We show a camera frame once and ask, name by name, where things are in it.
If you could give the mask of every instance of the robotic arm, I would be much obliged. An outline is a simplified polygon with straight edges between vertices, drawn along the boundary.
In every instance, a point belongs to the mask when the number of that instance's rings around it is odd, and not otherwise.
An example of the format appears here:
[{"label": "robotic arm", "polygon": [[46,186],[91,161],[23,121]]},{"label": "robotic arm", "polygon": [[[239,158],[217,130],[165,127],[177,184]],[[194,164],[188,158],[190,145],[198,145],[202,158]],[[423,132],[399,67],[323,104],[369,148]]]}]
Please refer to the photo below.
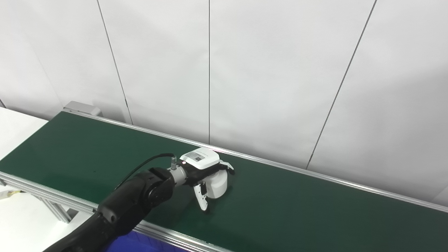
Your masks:
[{"label": "robotic arm", "polygon": [[140,172],[118,186],[89,219],[44,252],[102,251],[116,237],[134,229],[151,209],[170,199],[180,185],[193,187],[199,206],[207,211],[207,198],[219,198],[226,191],[227,172],[235,173],[229,163],[207,148],[182,155],[169,169]]}]

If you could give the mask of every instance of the black robotic arm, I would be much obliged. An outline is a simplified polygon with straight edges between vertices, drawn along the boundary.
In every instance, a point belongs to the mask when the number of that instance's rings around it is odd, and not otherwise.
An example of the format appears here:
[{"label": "black robotic arm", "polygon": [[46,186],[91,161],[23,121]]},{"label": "black robotic arm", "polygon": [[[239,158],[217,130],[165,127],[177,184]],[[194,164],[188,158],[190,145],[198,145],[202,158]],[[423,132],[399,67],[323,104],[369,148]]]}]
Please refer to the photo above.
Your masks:
[{"label": "black robotic arm", "polygon": [[233,168],[229,169],[226,164],[218,162],[205,169],[197,169],[181,160],[170,169],[142,171],[120,183],[89,219],[44,252],[104,251],[118,236],[135,228],[151,209],[170,199],[176,186],[197,186],[220,170],[234,174]]}]

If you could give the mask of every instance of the white wall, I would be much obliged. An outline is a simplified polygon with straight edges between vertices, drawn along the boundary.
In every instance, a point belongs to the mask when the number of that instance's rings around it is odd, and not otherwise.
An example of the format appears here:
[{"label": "white wall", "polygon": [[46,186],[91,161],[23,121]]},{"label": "white wall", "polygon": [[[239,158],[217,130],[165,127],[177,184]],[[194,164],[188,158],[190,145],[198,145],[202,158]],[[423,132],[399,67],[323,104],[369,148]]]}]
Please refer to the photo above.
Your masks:
[{"label": "white wall", "polygon": [[99,2],[135,125],[208,142],[208,2]]},{"label": "white wall", "polygon": [[71,100],[130,122],[95,1],[1,1],[0,97],[51,118]]},{"label": "white wall", "polygon": [[1,1],[0,99],[448,205],[445,1],[377,2],[314,150],[373,3]]},{"label": "white wall", "polygon": [[305,168],[374,1],[211,1],[211,144]]},{"label": "white wall", "polygon": [[428,201],[448,186],[447,8],[378,1],[310,170]]}]

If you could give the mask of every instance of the cable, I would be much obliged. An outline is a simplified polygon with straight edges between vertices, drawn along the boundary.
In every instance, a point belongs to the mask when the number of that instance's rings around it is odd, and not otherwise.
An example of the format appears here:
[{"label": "cable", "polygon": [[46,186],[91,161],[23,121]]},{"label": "cable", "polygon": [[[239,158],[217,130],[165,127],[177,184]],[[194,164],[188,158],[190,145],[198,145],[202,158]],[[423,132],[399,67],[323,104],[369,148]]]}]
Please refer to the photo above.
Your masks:
[{"label": "cable", "polygon": [[158,157],[164,157],[164,156],[170,156],[170,157],[174,157],[175,155],[172,153],[162,153],[153,157],[150,157],[148,159],[146,159],[143,163],[139,164],[137,167],[135,167],[130,173],[128,173],[128,175],[126,175],[126,177],[117,185],[117,187],[115,187],[114,190],[116,190],[117,188],[119,188],[124,182],[126,182],[126,180],[128,180],[128,178],[134,174],[136,171],[138,171],[138,169],[140,169],[142,166],[144,166],[145,164],[147,164],[148,162],[151,162],[152,160],[158,158]]}]

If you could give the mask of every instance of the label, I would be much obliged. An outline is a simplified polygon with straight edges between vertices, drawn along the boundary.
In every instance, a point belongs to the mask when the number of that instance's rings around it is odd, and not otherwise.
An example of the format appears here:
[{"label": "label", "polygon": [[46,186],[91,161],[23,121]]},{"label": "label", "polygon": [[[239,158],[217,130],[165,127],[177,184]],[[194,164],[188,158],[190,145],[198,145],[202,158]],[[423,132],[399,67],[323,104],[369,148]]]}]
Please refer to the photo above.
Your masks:
[{"label": "label", "polygon": [[189,152],[189,153],[185,154],[185,156],[195,160],[196,162],[199,162],[205,158],[204,156],[197,154],[196,152]]}]

